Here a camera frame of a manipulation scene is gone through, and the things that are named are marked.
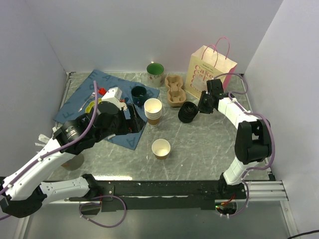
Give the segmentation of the brown pulp cup carrier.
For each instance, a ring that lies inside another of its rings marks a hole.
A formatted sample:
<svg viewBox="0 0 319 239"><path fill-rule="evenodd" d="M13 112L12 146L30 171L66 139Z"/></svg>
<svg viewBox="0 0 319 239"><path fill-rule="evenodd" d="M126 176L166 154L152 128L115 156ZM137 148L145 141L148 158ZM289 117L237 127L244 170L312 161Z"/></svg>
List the brown pulp cup carrier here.
<svg viewBox="0 0 319 239"><path fill-rule="evenodd" d="M181 107L186 102L186 92L183 89L183 79L179 75L168 75L165 78L167 102L171 107Z"/></svg>

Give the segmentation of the cream cakes paper bag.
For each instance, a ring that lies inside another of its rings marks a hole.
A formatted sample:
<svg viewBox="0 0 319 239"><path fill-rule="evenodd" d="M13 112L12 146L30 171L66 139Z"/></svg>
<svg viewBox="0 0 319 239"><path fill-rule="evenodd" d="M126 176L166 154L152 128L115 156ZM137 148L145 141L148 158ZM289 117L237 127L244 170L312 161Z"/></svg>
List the cream cakes paper bag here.
<svg viewBox="0 0 319 239"><path fill-rule="evenodd" d="M190 57L184 89L196 98L207 90L206 82L218 77L222 82L222 89L226 89L235 72L237 63L228 55L219 53L215 44L201 46Z"/></svg>

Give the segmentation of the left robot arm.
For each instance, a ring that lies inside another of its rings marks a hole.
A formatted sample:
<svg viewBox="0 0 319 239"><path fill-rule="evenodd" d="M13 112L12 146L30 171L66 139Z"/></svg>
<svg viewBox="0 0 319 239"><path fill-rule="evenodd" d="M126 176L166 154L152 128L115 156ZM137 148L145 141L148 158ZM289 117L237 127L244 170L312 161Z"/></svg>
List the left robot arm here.
<svg viewBox="0 0 319 239"><path fill-rule="evenodd" d="M129 119L124 108L102 101L89 113L65 122L33 159L16 173L2 178L2 212L24 218L54 201L73 197L94 200L101 189L91 174L69 181L46 183L45 180L56 168L111 135L141 132L146 122L133 104L127 108Z"/></svg>

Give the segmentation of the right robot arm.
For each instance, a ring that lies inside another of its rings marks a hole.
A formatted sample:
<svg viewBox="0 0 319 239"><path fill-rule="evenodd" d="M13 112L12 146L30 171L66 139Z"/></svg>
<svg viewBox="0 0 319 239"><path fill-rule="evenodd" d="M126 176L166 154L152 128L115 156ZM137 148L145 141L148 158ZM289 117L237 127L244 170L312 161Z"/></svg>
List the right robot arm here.
<svg viewBox="0 0 319 239"><path fill-rule="evenodd" d="M269 122L246 110L231 92L224 92L220 79L207 81L207 90L202 91L197 108L204 114L217 110L237 129L235 158L218 180L218 194L230 198L248 172L268 169L268 165L260 167L259 163L273 153Z"/></svg>

